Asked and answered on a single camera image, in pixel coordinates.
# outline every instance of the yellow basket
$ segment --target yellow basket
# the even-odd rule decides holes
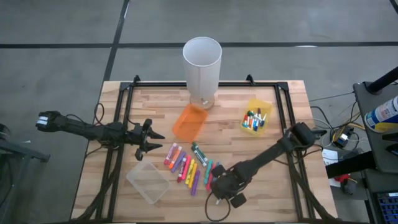
[[[261,110],[261,118],[264,117],[265,114],[266,120],[264,121],[263,127],[259,126],[257,131],[249,128],[245,128],[242,124],[244,123],[244,115],[247,115],[248,111],[253,111],[254,114],[257,113],[258,108]],[[264,134],[265,129],[267,128],[268,120],[271,117],[271,112],[272,112],[272,103],[266,103],[264,101],[258,100],[258,99],[251,99],[249,100],[248,106],[246,107],[245,114],[243,115],[242,122],[241,122],[241,128],[243,131],[248,132],[250,134],[260,136]]]

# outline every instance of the orange plastic tray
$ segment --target orange plastic tray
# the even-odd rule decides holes
[[[207,118],[207,111],[188,104],[175,122],[172,131],[181,140],[193,142]]]

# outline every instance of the yellow marker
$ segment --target yellow marker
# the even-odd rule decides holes
[[[189,165],[188,174],[187,174],[187,179],[186,179],[186,181],[185,181],[185,184],[189,184],[189,180],[190,180],[190,177],[191,177],[191,175],[192,175],[192,169],[193,169],[194,163],[195,163],[195,160],[192,159],[192,160],[191,160],[191,164]]]
[[[189,179],[189,185],[188,185],[188,188],[190,188],[190,189],[192,188],[192,185],[193,185],[193,180],[194,180],[195,174],[197,172],[197,167],[198,167],[198,164],[193,165],[192,175],[191,175],[191,178]]]

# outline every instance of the white cup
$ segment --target white cup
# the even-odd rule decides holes
[[[191,102],[199,100],[203,105],[214,102],[220,80],[221,45],[209,37],[196,37],[184,45],[182,54]]]

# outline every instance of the gray floor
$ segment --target gray floor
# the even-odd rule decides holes
[[[0,44],[111,43],[123,0],[0,0]],[[220,42],[398,41],[398,14],[388,0],[136,0],[121,42],[185,42],[207,35]],[[110,49],[0,49],[0,123],[18,141],[51,153],[33,162],[16,223],[69,218],[87,141],[41,133],[39,111],[93,119]],[[352,91],[397,66],[398,47],[225,48],[221,79],[305,80],[310,99]],[[181,80],[181,49],[119,49],[111,80]],[[349,116],[353,95],[313,102],[333,124]],[[319,112],[314,116],[322,118]],[[368,144],[360,145],[369,150]],[[339,217],[366,221],[361,195],[333,189]]]

